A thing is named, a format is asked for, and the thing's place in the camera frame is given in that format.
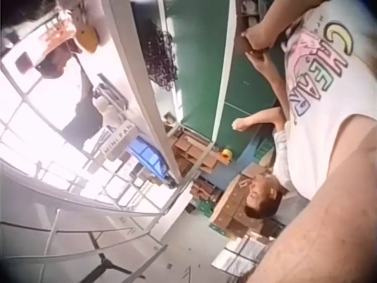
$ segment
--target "dark hair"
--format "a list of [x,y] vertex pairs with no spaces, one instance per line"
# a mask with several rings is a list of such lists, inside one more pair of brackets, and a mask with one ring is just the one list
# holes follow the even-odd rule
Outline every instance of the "dark hair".
[[251,208],[250,206],[246,205],[244,207],[244,211],[247,217],[249,218],[269,218],[277,212],[279,205],[282,201],[283,193],[277,192],[276,199],[266,199],[260,204],[260,209],[256,210],[255,208]]
[[56,7],[55,0],[1,0],[1,28],[36,21]]

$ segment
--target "stack of cardboard boxes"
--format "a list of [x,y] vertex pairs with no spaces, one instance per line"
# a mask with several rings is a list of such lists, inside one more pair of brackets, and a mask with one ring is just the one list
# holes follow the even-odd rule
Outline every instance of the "stack of cardboard boxes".
[[194,180],[190,193],[196,199],[210,201],[213,203],[217,203],[221,196],[221,190],[201,177]]

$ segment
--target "yellow object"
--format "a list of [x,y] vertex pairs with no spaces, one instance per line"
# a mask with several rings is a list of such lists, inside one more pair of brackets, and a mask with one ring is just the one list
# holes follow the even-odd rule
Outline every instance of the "yellow object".
[[233,157],[233,153],[229,149],[224,149],[221,153],[221,156],[225,158],[226,160],[231,161]]
[[89,53],[95,53],[98,47],[97,31],[91,25],[85,24],[80,29],[77,29],[76,40],[80,46]]

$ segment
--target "blue container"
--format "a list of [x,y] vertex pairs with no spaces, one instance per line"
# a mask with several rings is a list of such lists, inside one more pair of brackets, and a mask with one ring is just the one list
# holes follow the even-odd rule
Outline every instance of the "blue container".
[[159,179],[164,180],[169,170],[164,157],[152,145],[137,137],[128,146],[127,151]]

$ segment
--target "white wall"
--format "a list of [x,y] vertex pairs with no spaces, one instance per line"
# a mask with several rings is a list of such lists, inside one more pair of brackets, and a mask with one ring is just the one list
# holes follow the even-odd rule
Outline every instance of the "white wall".
[[[20,225],[49,229],[55,209],[28,203],[27,199],[17,196],[12,191],[14,184],[1,180],[1,221]],[[185,269],[193,268],[192,282],[226,282],[226,276],[210,267],[211,261],[221,251],[227,241],[207,227],[208,220],[200,216],[183,214],[172,229],[165,235],[163,242],[170,244],[168,250],[145,272],[150,283],[186,283],[182,279]],[[105,217],[62,212],[58,229],[112,229],[112,224]],[[42,255],[48,234],[45,232],[26,231],[24,229],[1,226],[2,256]],[[119,232],[103,234],[100,246],[112,245],[125,240]],[[135,270],[155,253],[156,244],[149,238],[143,238],[124,244],[105,255],[123,268]],[[92,250],[87,235],[58,234],[52,243],[51,254],[73,254]],[[44,282],[72,283],[79,282],[100,263],[98,256],[46,265]],[[19,282],[38,282],[39,265],[13,264],[8,269]],[[107,271],[97,282],[121,282],[127,276],[117,271]]]

